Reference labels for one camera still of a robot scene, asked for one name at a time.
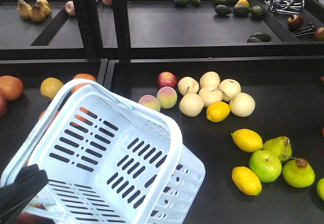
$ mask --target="green apple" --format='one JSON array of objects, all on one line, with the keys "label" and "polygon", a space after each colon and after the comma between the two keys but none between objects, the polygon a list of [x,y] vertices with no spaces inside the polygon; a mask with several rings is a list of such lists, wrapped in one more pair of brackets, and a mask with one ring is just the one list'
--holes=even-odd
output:
[{"label": "green apple", "polygon": [[249,168],[263,183],[273,182],[281,174],[279,158],[274,153],[266,150],[258,150],[251,155]]},{"label": "green apple", "polygon": [[324,177],[317,182],[316,190],[318,196],[324,201]]}]

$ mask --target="lemon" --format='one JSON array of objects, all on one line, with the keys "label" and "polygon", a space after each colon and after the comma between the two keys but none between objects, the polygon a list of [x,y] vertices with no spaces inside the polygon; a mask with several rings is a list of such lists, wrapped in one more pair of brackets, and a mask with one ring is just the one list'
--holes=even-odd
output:
[{"label": "lemon", "polygon": [[316,191],[318,196],[324,201],[324,177],[317,182]]},{"label": "lemon", "polygon": [[229,115],[230,107],[225,102],[214,102],[207,107],[206,117],[211,122],[220,122]]},{"label": "lemon", "polygon": [[46,78],[40,85],[40,93],[50,100],[53,100],[63,85],[63,82],[59,79],[53,77]]},{"label": "lemon", "polygon": [[256,152],[263,148],[262,138],[250,129],[238,129],[232,134],[234,143],[245,152]]},{"label": "lemon", "polygon": [[238,6],[238,5],[243,5],[243,6],[246,6],[246,7],[250,6],[248,0],[238,0],[238,2],[235,4],[235,6]]},{"label": "lemon", "polygon": [[256,196],[262,191],[259,178],[247,167],[235,167],[232,171],[232,180],[238,189],[246,195]]}]

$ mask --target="green pear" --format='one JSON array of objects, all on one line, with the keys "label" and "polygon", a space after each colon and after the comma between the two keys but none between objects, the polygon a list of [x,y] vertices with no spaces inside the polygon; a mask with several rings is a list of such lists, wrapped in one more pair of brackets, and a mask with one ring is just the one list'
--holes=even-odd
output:
[{"label": "green pear", "polygon": [[267,140],[263,145],[263,150],[273,152],[280,162],[288,161],[293,152],[290,139],[285,136]]},{"label": "green pear", "polygon": [[309,163],[303,158],[293,158],[282,168],[282,177],[292,187],[304,188],[315,181],[315,173]]}]

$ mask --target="yellow pear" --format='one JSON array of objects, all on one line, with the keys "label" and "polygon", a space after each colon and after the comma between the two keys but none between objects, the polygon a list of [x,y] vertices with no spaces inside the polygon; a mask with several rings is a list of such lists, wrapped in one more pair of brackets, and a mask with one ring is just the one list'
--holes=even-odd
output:
[{"label": "yellow pear", "polygon": [[45,19],[45,14],[38,5],[34,5],[30,10],[29,17],[33,22],[41,22]]},{"label": "yellow pear", "polygon": [[23,19],[29,19],[31,7],[27,3],[20,2],[17,10]]},{"label": "yellow pear", "polygon": [[36,3],[37,2],[42,2],[45,6],[50,7],[50,4],[49,4],[49,2],[47,0],[36,0]]},{"label": "yellow pear", "polygon": [[51,14],[51,9],[44,5],[42,1],[36,1],[36,5],[40,7],[41,11],[45,14],[45,17]]}]

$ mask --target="fruit stem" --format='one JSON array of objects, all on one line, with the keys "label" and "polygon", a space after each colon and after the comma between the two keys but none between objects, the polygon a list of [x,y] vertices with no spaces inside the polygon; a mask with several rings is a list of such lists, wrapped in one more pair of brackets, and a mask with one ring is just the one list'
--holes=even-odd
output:
[{"label": "fruit stem", "polygon": [[226,97],[228,97],[229,99],[231,99],[228,95],[226,95],[226,93],[224,93],[223,90],[219,89],[218,87],[215,88],[215,89],[213,89],[213,90],[211,90],[211,92],[213,92],[213,91],[215,91],[215,90],[219,90],[219,91],[221,91],[221,92],[222,92]]}]

